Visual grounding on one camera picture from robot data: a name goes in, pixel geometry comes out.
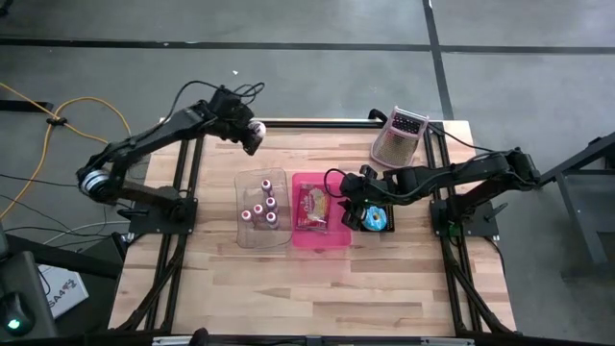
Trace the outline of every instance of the concrete floor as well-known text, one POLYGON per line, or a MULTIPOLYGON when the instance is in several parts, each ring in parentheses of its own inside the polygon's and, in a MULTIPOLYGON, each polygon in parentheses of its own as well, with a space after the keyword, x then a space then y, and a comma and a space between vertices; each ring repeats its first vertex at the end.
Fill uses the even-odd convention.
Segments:
MULTIPOLYGON (((615 4, 609 0, 431 4, 441 44, 615 45, 615 4)), ((430 43, 421 0, 19 0, 12 14, 0 19, 0 36, 430 43)), ((443 118, 429 52, 9 46, 1 46, 0 52, 0 81, 56 105, 84 95, 104 98, 124 112, 134 132, 164 115, 180 85, 192 79, 229 86, 264 81, 267 88, 253 105, 258 116, 364 118, 372 108, 388 111, 399 105, 443 118)), ((455 119, 470 121, 475 142, 494 149, 521 146, 542 171, 615 129, 615 56, 443 54, 443 62, 455 119)), ((185 94, 183 104, 210 94, 196 86, 185 94)), ((0 98, 14 97, 0 90, 0 98)), ((90 134, 109 140, 125 136, 115 115, 98 105, 75 105, 65 116, 90 134)), ((1 173, 31 174, 45 127, 39 114, 0 116, 1 173)), ((57 129, 40 178, 74 182, 75 170, 101 149, 98 143, 57 129)), ((3 180, 0 193, 14 196, 21 187, 20 182, 3 180)), ((22 201, 70 227, 103 219, 101 206, 66 187, 34 185, 22 201)), ((587 260, 587 254, 556 187, 508 192, 496 202, 509 203, 498 222, 519 331, 612 343, 613 287, 560 279, 560 270, 587 260)), ((6 205, 0 201, 0 208, 6 205)), ((108 216, 120 219, 112 209, 108 216)), ((3 225, 58 226, 20 207, 3 225)), ((126 228, 109 226, 111 230, 126 228)), ((37 241, 52 236, 41 231, 20 235, 37 241)), ((79 240, 65 236, 52 244, 79 240)))

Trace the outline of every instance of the blue tape roll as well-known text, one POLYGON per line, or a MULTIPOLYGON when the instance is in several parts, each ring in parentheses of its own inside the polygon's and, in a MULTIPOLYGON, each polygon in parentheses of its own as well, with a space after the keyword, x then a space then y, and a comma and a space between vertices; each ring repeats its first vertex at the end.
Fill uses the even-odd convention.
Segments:
POLYGON ((370 207, 365 213, 363 226, 370 231, 382 231, 386 227, 386 212, 384 209, 370 207))

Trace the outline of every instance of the cheese grater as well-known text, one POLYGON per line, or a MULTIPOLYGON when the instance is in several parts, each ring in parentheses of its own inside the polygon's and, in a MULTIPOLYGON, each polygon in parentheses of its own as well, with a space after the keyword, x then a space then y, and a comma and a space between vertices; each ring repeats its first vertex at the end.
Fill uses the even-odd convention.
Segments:
POLYGON ((391 168, 410 165, 419 140, 429 123, 426 116, 395 107, 372 144, 372 159, 391 168))

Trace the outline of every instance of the metal frame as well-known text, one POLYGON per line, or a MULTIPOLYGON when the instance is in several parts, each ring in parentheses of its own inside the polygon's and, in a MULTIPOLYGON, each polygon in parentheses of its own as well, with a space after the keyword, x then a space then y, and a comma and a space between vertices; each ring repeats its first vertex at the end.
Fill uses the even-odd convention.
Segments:
POLYGON ((6 235, 9 244, 9 254, 14 255, 24 251, 33 253, 38 264, 47 264, 90 274, 108 279, 118 279, 122 274, 122 265, 108 260, 77 254, 53 246, 43 245, 15 235, 6 235))
POLYGON ((552 182, 557 182, 566 211, 572 221, 572 225, 585 240, 585 245, 591 257, 592 263, 569 269, 561 273, 562 279, 572 280, 584 277, 599 279, 612 279, 615 277, 615 263, 609 262, 604 250, 603 243, 596 230, 588 230, 582 227, 578 217, 579 209, 570 193, 568 176, 572 175, 613 175, 612 169, 583 169, 584 166, 601 158, 612 158, 615 153, 615 133, 592 140, 588 146, 576 155, 557 165, 540 177, 537 188, 552 182))
MULTIPOLYGON (((383 123, 379 120, 350 120, 350 121, 329 121, 327 124, 318 121, 276 121, 264 120, 265 124, 270 128, 342 128, 342 129, 380 129, 383 123)), ((425 133, 425 144, 430 167, 435 167, 435 155, 431 145, 431 136, 429 131, 425 133)), ((193 161, 191 165, 190 175, 188 179, 188 195, 194 196, 194 189, 198 177, 198 171, 201 164, 201 154, 203 150, 203 139, 197 139, 195 143, 193 161)), ((446 149, 446 140, 439 138, 440 154, 443 162, 449 160, 446 149)), ((187 157, 188 143, 182 142, 180 147, 180 156, 178 157, 177 170, 175 174, 173 186, 181 186, 182 176, 185 169, 185 159, 187 157)), ((434 198, 441 198, 440 191, 434 192, 434 198)), ((178 288, 182 274, 182 263, 184 261, 185 246, 187 244, 187 235, 179 235, 178 245, 175 249, 171 260, 167 263, 167 253, 172 235, 162 236, 162 245, 160 246, 159 263, 156 270, 156 279, 152 289, 147 293, 139 308, 131 315, 129 320, 120 326, 118 329, 109 330, 101 334, 82 334, 70 337, 40 339, 40 340, 24 340, 12 344, 28 344, 28 345, 152 345, 155 337, 171 335, 171 327, 175 315, 178 288), (167 298, 167 307, 164 313, 164 319, 159 328, 155 329, 156 312, 158 311, 158 299, 160 292, 165 284, 171 280, 169 295, 167 298), (140 321, 146 319, 145 330, 136 331, 140 321)), ((467 249, 463 235, 459 237, 459 257, 461 262, 467 260, 467 249)), ((463 264, 456 262, 450 248, 450 240, 447 237, 440 237, 440 245, 442 248, 445 275, 447 287, 449 291, 449 299, 451 302, 451 313, 453 316, 455 337, 451 338, 425 338, 417 336, 308 336, 308 335, 208 335, 209 343, 239 343, 239 344, 255 344, 260 346, 273 345, 278 343, 299 343, 306 346, 324 346, 336 344, 363 344, 363 343, 387 343, 387 344, 440 344, 447 345, 471 344, 471 340, 477 341, 481 345, 597 345, 592 343, 553 340, 547 338, 527 337, 517 333, 512 333, 504 326, 496 322, 489 324, 490 318, 484 316, 494 316, 488 309, 487 305, 482 301, 480 295, 474 290, 471 278, 468 277, 466 270, 469 269, 463 264), (462 288, 468 295, 468 300, 475 306, 474 309, 477 316, 472 318, 473 331, 469 331, 463 324, 461 309, 459 307, 459 297, 456 289, 456 281, 459 280, 462 288), (485 322, 493 333, 484 333, 480 330, 480 318, 483 316, 485 322)))

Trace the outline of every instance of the snack bag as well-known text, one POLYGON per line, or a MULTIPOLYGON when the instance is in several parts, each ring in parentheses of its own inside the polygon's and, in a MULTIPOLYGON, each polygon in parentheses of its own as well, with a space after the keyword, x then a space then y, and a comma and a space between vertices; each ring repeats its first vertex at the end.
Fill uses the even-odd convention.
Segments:
POLYGON ((331 198, 323 185, 301 184, 297 206, 297 229, 327 232, 331 198))

